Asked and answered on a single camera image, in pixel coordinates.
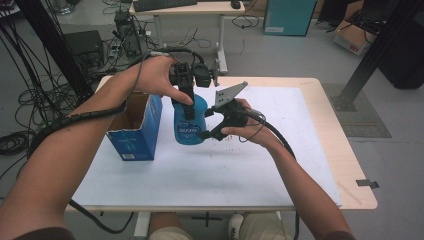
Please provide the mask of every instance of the human hand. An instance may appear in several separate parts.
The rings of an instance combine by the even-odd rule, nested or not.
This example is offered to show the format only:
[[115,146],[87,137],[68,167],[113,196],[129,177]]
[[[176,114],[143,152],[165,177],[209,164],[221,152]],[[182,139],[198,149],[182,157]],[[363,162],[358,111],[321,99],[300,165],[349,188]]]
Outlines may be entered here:
[[[252,108],[245,99],[237,99],[237,101],[242,104],[246,111],[251,111]],[[268,148],[273,143],[280,144],[280,140],[271,130],[252,118],[248,119],[244,127],[225,127],[221,129],[221,132],[223,134],[241,136],[265,148]]]
[[148,94],[168,96],[178,102],[192,105],[193,101],[191,98],[174,88],[169,81],[169,69],[175,63],[176,60],[171,57],[150,57],[142,63],[130,67],[126,72],[134,76],[134,78],[139,74],[135,90]]

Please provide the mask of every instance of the forearm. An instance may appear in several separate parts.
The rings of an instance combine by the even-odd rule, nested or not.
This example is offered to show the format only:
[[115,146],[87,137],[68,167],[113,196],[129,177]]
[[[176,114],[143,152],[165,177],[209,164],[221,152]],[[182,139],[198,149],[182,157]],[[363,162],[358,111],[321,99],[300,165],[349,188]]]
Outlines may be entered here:
[[280,143],[267,146],[302,220],[316,239],[333,231],[350,232],[339,208]]
[[[70,115],[120,106],[131,92],[134,82],[135,78],[124,74],[112,77]],[[28,208],[40,208],[41,205],[41,209],[63,211],[84,178],[113,118],[71,124],[48,136],[32,154],[8,196],[8,199],[19,199],[21,202],[10,203],[6,200],[4,204]]]

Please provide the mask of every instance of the cardboard box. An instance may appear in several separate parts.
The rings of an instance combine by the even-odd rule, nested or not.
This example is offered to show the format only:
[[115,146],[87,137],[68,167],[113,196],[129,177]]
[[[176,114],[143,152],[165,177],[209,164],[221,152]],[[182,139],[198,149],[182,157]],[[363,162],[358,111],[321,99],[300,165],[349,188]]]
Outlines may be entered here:
[[134,92],[106,133],[124,161],[153,160],[162,114],[159,96]]
[[[345,19],[350,19],[356,11],[362,8],[363,1],[351,3],[347,6]],[[350,52],[360,56],[364,54],[374,42],[376,36],[346,20],[343,20],[335,30],[333,41]]]

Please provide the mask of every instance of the blue spray bottle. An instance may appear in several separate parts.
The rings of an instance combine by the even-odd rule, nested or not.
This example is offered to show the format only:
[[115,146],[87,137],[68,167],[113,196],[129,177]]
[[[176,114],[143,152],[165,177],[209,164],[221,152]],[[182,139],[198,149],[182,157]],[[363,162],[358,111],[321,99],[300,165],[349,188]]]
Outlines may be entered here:
[[205,111],[208,104],[205,99],[194,94],[194,119],[187,120],[181,103],[175,102],[174,107],[174,134],[175,140],[183,145],[196,145],[204,140],[197,136],[206,131]]

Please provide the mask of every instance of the white paper sheet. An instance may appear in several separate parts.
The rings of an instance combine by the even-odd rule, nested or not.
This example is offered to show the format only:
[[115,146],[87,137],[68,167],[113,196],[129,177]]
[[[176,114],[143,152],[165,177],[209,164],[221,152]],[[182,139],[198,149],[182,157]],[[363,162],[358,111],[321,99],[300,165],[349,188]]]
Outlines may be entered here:
[[[211,88],[195,88],[209,107]],[[246,87],[237,97],[266,116],[292,146],[300,165],[342,205],[302,93],[298,88]],[[107,138],[74,195],[82,205],[152,208],[287,208],[293,203],[266,150],[238,137],[184,146],[174,139],[173,108],[163,98],[154,161],[124,162]],[[222,121],[206,119],[211,130]]]

